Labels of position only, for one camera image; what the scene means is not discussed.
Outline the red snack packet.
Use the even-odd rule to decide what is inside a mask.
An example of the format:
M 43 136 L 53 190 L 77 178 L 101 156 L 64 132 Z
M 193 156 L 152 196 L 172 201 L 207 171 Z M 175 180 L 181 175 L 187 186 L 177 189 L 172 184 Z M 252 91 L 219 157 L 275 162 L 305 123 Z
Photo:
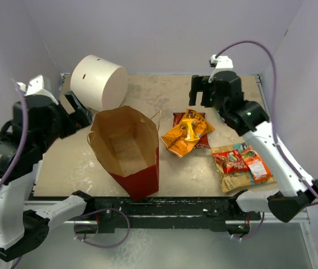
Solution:
M 249 167 L 237 150 L 213 153 L 213 157 L 225 174 L 249 171 Z

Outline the teal candy packet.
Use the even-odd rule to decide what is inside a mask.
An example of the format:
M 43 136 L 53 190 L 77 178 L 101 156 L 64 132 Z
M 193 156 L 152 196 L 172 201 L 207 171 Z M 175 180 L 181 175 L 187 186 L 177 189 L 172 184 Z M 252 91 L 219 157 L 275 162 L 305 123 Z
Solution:
M 221 117 L 220 113 L 218 110 L 216 110 L 215 108 L 213 108 L 217 118 L 219 119 L 220 122 L 225 123 L 225 119 Z

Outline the orange yellow snack bag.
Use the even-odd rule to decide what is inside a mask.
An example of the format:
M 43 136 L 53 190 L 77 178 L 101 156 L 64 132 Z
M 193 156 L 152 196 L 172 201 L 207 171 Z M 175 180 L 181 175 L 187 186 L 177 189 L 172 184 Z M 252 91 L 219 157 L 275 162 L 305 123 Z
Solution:
M 198 113 L 195 110 L 187 109 L 181 121 L 161 137 L 161 140 L 167 150 L 178 157 L 187 155 L 198 143 L 198 141 L 188 142 L 185 140 L 187 131 L 182 120 L 189 118 L 196 120 L 193 129 L 194 132 L 200 136 L 200 138 L 203 135 L 212 133 L 215 130 L 215 128 L 206 120 L 205 113 Z

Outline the red paper bag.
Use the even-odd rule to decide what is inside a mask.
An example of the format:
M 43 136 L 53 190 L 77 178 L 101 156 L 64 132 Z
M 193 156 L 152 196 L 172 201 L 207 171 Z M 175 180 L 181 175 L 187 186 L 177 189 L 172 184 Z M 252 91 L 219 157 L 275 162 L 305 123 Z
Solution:
M 159 190 L 156 123 L 123 106 L 95 114 L 87 142 L 98 162 L 134 201 Z

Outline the gold chips bag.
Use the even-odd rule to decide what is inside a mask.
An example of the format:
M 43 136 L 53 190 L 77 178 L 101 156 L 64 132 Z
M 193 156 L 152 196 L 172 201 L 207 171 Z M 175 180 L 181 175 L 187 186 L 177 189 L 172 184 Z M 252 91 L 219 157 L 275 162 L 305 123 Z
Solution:
M 216 148 L 211 149 L 212 158 L 213 158 L 214 164 L 219 172 L 219 178 L 221 181 L 221 188 L 222 188 L 222 191 L 224 193 L 228 193 L 228 192 L 231 192 L 235 189 L 249 187 L 252 185 L 269 184 L 269 183 L 275 182 L 273 175 L 271 175 L 271 177 L 264 182 L 254 183 L 254 179 L 252 177 L 250 170 L 246 171 L 246 172 L 225 174 L 222 170 L 221 165 L 219 163 L 217 163 L 213 157 L 213 153 L 217 153 L 217 152 L 226 152 L 226 151 L 237 150 L 241 154 L 241 152 L 243 150 L 246 150 L 246 149 L 254 149 L 254 148 L 247 143 L 237 143 L 237 144 L 233 144 L 233 145 L 221 146 L 221 147 L 216 147 Z

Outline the orange small snack packet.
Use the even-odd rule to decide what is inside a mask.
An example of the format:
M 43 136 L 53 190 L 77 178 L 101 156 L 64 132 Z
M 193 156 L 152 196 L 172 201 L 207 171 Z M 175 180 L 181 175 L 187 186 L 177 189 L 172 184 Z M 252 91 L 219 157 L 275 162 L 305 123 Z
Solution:
M 264 182 L 271 177 L 268 166 L 254 149 L 243 150 L 241 156 L 252 174 L 254 183 Z

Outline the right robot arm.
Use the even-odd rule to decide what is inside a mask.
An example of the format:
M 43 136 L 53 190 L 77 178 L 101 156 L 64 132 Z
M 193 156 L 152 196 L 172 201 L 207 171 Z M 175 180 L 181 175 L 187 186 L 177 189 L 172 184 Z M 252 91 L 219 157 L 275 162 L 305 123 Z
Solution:
M 244 98 L 237 74 L 221 71 L 213 77 L 194 75 L 190 106 L 195 105 L 199 92 L 200 104 L 215 108 L 226 125 L 256 150 L 278 184 L 277 191 L 242 191 L 235 195 L 236 201 L 228 207 L 234 219 L 242 219 L 250 211 L 261 211 L 289 222 L 314 201 L 318 179 L 309 175 L 280 139 L 274 137 L 268 114 L 259 103 Z

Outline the red Doritos bag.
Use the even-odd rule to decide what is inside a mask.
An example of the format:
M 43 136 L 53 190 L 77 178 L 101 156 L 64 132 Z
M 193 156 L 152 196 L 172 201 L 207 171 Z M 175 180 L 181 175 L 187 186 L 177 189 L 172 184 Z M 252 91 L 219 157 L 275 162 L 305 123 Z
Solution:
M 173 127 L 176 126 L 184 116 L 184 112 L 179 113 L 173 113 L 174 120 L 173 120 Z M 201 139 L 198 141 L 198 143 L 194 146 L 195 149 L 210 149 L 209 141 L 208 141 L 208 135 L 205 134 L 201 137 Z

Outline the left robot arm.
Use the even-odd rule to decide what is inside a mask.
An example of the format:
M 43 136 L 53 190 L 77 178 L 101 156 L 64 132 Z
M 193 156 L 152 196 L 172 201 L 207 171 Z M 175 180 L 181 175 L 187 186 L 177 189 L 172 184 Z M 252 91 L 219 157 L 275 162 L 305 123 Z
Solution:
M 73 92 L 64 96 L 71 113 L 51 95 L 21 96 L 12 107 L 12 119 L 0 130 L 0 259 L 5 262 L 39 247 L 62 223 L 78 216 L 88 220 L 95 214 L 94 198 L 83 191 L 47 208 L 24 208 L 35 169 L 50 146 L 92 123 L 91 112 Z

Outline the small yellow packet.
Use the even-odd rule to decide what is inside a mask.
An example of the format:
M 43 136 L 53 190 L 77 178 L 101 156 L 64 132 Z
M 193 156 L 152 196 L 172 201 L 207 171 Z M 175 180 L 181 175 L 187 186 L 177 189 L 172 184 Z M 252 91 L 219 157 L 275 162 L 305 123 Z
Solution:
M 185 140 L 188 142 L 195 142 L 200 140 L 200 136 L 194 132 L 193 126 L 196 122 L 195 119 L 183 119 L 183 124 L 186 126 L 187 135 Z

